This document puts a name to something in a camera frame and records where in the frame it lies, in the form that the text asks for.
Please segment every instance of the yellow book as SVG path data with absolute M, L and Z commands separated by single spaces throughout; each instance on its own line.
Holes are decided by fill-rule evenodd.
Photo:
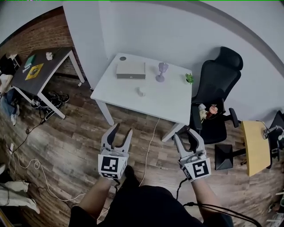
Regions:
M 31 68 L 31 70 L 29 71 L 29 73 L 28 73 L 28 75 L 27 75 L 25 80 L 36 78 L 37 75 L 39 74 L 39 71 L 42 68 L 42 66 L 43 66 L 43 63 L 39 64 L 39 65 L 36 65 L 36 66 L 33 66 Z

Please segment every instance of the table leg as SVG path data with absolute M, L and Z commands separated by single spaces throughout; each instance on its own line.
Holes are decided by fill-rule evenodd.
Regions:
M 57 109 L 41 92 L 38 93 L 37 96 L 60 117 L 62 117 L 63 119 L 65 118 L 65 115 L 59 109 Z
M 184 127 L 184 124 L 175 123 L 174 126 L 171 128 L 169 132 L 166 133 L 166 135 L 163 136 L 162 142 L 166 142 L 168 139 L 170 139 L 176 132 L 182 129 Z
M 77 62 L 76 62 L 75 56 L 74 56 L 74 54 L 73 54 L 73 51 L 70 51 L 69 57 L 70 57 L 70 60 L 71 60 L 71 62 L 72 62 L 72 64 L 73 64 L 73 67 L 74 67 L 74 69 L 75 69 L 77 75 L 79 76 L 80 81 L 81 81 L 82 83 L 84 83 L 84 82 L 85 82 L 85 79 L 84 79 L 84 77 L 83 77 L 83 75 L 82 75 L 82 73 L 81 73 L 81 70 L 80 70 L 80 68 L 79 68 L 79 66 L 78 66 L 78 64 L 77 64 Z
M 104 117 L 106 118 L 106 121 L 113 126 L 114 125 L 114 120 L 111 117 L 110 112 L 108 111 L 107 105 L 104 102 L 96 100 L 99 108 L 101 109 L 101 112 L 103 113 Z
M 32 103 L 31 99 L 28 96 L 26 96 L 26 94 L 22 92 L 20 88 L 17 88 L 15 86 L 13 86 L 13 88 L 15 88 L 16 91 L 19 92 L 29 103 Z

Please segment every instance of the white wall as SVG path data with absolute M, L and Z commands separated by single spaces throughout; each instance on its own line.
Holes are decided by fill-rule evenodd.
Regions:
M 214 59 L 220 46 L 238 52 L 244 61 L 242 77 L 226 100 L 240 120 L 265 120 L 284 107 L 284 79 L 272 64 L 239 36 L 203 17 L 161 5 L 113 2 L 117 47 L 125 52 L 159 59 L 193 70 L 193 95 L 198 90 L 202 63 Z
M 99 2 L 64 1 L 63 8 L 82 68 L 95 88 L 108 66 Z
M 0 43 L 32 19 L 62 6 L 62 1 L 0 2 Z
M 261 37 L 284 62 L 284 6 L 280 1 L 203 1 L 234 17 Z

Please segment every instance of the small potted plant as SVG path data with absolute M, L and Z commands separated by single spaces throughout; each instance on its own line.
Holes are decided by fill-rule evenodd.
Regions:
M 192 84 L 193 83 L 193 76 L 192 76 L 192 74 L 190 73 L 190 74 L 185 74 L 185 77 L 186 77 L 186 81 L 188 82 L 188 83 L 190 83 L 190 84 Z

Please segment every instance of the brick wall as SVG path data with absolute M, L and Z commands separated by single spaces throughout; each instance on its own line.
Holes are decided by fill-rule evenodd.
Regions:
M 0 57 L 4 54 L 7 54 L 7 56 L 18 54 L 22 63 L 24 63 L 31 51 L 50 47 L 73 47 L 76 61 L 84 75 L 68 29 L 63 7 L 35 18 L 14 32 L 0 45 Z M 77 75 L 69 58 L 56 72 Z

